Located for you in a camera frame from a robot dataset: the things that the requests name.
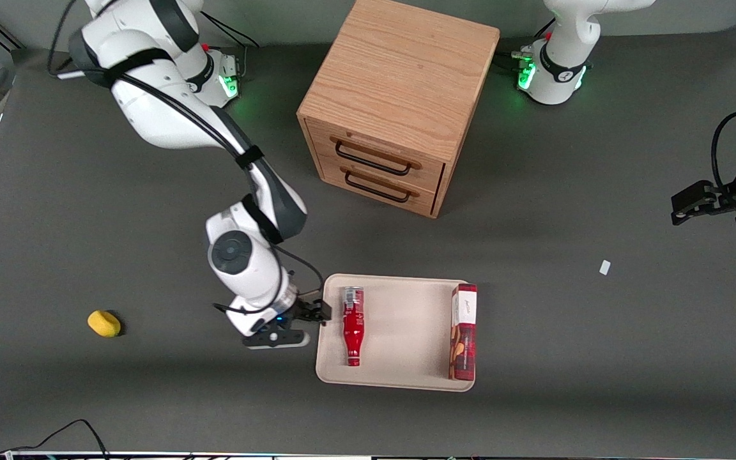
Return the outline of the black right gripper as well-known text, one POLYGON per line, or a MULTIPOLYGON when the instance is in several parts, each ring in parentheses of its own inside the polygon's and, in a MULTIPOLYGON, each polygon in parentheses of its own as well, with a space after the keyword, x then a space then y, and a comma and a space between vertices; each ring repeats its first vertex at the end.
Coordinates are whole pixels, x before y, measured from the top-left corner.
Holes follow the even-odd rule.
POLYGON ((289 309, 275 317, 278 326, 292 326, 295 321, 310 321, 325 326, 330 320, 331 306, 322 299, 306 301, 298 298, 289 309))

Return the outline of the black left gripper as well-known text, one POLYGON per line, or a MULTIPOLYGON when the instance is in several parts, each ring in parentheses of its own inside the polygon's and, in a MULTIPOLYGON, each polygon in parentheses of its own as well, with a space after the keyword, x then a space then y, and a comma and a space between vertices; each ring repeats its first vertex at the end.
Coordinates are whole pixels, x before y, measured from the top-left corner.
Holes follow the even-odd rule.
POLYGON ((672 196, 671 222, 674 226, 695 217, 736 211, 736 176, 733 181, 723 183, 719 168, 712 168, 712 177, 716 187, 711 181, 699 180, 672 196))

